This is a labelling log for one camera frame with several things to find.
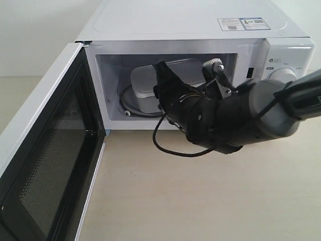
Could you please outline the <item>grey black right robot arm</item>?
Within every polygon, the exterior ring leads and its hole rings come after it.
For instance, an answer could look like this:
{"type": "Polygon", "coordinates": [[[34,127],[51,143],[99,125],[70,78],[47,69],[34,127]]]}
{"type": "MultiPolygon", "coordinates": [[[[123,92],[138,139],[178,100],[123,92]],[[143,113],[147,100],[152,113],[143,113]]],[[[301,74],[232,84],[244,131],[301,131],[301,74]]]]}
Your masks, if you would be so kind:
{"type": "Polygon", "coordinates": [[[186,139],[204,148],[231,154],[245,145],[292,136],[300,122],[320,116],[320,71],[298,80],[247,80],[233,86],[220,59],[202,66],[205,83],[184,83],[167,65],[153,65],[154,94],[162,119],[186,139]]]}

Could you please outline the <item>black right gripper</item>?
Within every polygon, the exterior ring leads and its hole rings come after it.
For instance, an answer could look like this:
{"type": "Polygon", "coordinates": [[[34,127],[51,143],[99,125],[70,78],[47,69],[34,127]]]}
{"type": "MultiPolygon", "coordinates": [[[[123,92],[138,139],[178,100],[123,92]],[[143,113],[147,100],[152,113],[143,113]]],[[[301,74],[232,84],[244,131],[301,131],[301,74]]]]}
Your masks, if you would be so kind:
{"type": "Polygon", "coordinates": [[[156,73],[156,86],[153,87],[153,91],[163,112],[153,132],[153,143],[160,151],[167,154],[175,153],[160,146],[156,140],[157,131],[165,118],[184,133],[187,141],[204,147],[205,149],[200,151],[201,154],[231,154],[242,149],[242,146],[233,145],[218,137],[212,130],[214,110],[217,107],[215,100],[184,83],[165,61],[152,64],[152,67],[156,73]]]}

